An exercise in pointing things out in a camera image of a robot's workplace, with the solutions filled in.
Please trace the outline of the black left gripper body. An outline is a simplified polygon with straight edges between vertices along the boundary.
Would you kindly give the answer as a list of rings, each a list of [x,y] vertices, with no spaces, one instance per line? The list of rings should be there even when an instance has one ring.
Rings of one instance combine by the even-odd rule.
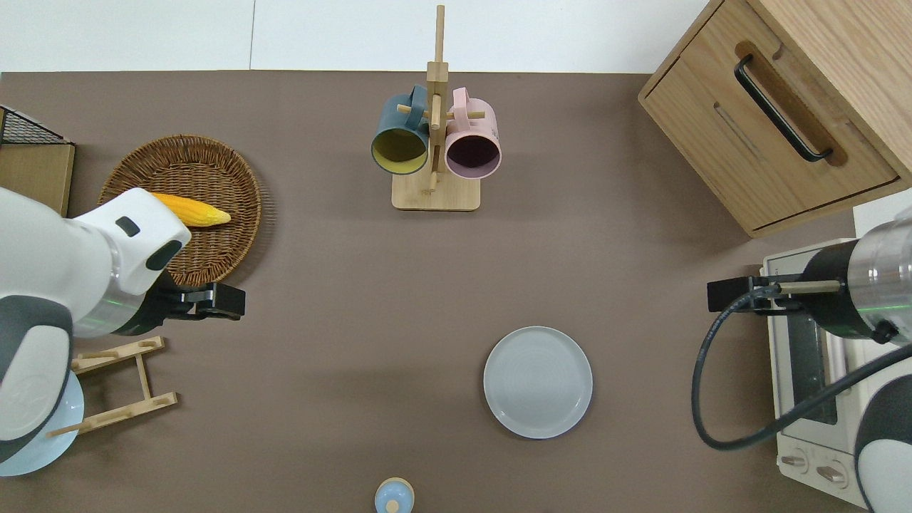
[[[199,286],[164,286],[162,300],[164,302],[165,319],[187,319],[198,321],[202,316],[195,311],[197,299],[201,298],[202,288]]]

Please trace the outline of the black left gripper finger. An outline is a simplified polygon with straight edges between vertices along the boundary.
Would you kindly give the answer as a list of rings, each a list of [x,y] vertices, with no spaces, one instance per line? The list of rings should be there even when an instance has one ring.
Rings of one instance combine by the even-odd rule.
[[[244,304],[247,302],[247,293],[234,286],[226,284],[205,284],[198,292],[199,301],[208,301],[212,304]]]
[[[204,300],[197,303],[197,315],[201,318],[241,319],[247,312],[244,302],[220,303]]]

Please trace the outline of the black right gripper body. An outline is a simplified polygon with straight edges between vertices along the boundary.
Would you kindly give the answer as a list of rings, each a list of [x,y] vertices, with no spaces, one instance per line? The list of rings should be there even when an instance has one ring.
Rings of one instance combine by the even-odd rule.
[[[752,290],[771,286],[772,284],[794,283],[801,280],[801,275],[753,276]],[[790,299],[782,292],[773,295],[756,295],[752,300],[752,311],[758,315],[792,315],[805,313],[807,309],[797,299]]]

